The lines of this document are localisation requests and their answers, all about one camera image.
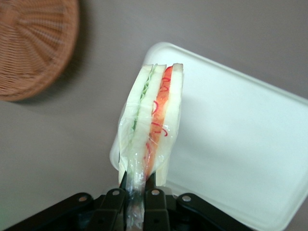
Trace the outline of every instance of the gray surface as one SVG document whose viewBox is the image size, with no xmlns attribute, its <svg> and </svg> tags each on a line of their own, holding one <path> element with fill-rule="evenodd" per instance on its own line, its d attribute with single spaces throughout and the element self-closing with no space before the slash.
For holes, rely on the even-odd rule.
<svg viewBox="0 0 308 231">
<path fill-rule="evenodd" d="M 147 50 L 167 41 L 308 98 L 308 1 L 81 0 L 66 72 L 0 102 L 0 229 L 77 192 L 116 185 L 118 117 Z M 306 201 L 288 231 L 306 231 Z"/>
</svg>

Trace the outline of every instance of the tomato slice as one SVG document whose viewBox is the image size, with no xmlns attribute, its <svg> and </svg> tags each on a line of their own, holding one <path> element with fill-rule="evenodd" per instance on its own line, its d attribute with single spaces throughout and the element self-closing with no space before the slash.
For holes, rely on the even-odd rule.
<svg viewBox="0 0 308 231">
<path fill-rule="evenodd" d="M 155 162 L 156 149 L 159 143 L 160 135 L 163 132 L 164 136 L 168 136 L 168 132 L 163 128 L 165 114 L 166 114 L 166 102 L 169 98 L 169 88 L 171 83 L 172 66 L 168 67 L 163 75 L 160 83 L 160 90 L 154 101 L 154 110 L 152 112 L 152 123 L 150 127 L 149 140 L 146 143 L 144 166 L 145 175 L 148 179 L 152 173 L 152 169 Z"/>
</svg>

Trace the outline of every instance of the wicker basket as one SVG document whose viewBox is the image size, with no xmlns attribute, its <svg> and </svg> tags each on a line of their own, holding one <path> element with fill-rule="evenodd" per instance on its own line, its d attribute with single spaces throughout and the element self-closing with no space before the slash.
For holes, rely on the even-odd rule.
<svg viewBox="0 0 308 231">
<path fill-rule="evenodd" d="M 78 23 L 77 0 L 0 0 L 0 100 L 28 98 L 55 81 Z"/>
</svg>

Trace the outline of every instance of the wrapped sandwich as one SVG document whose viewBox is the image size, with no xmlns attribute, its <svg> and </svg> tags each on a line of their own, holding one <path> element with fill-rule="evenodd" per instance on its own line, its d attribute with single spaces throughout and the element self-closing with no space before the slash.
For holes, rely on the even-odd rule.
<svg viewBox="0 0 308 231">
<path fill-rule="evenodd" d="M 118 125 L 119 179 L 127 172 L 128 229 L 142 228 L 145 183 L 167 166 L 178 134 L 182 85 L 182 64 L 143 65 L 129 93 Z"/>
</svg>

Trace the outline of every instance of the plastic wrap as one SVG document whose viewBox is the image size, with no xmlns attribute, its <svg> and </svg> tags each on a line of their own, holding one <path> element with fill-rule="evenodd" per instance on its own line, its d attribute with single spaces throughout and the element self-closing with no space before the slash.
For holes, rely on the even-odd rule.
<svg viewBox="0 0 308 231">
<path fill-rule="evenodd" d="M 180 121 L 183 65 L 143 65 L 118 125 L 119 178 L 127 172 L 127 227 L 142 229 L 146 180 L 166 166 Z"/>
</svg>

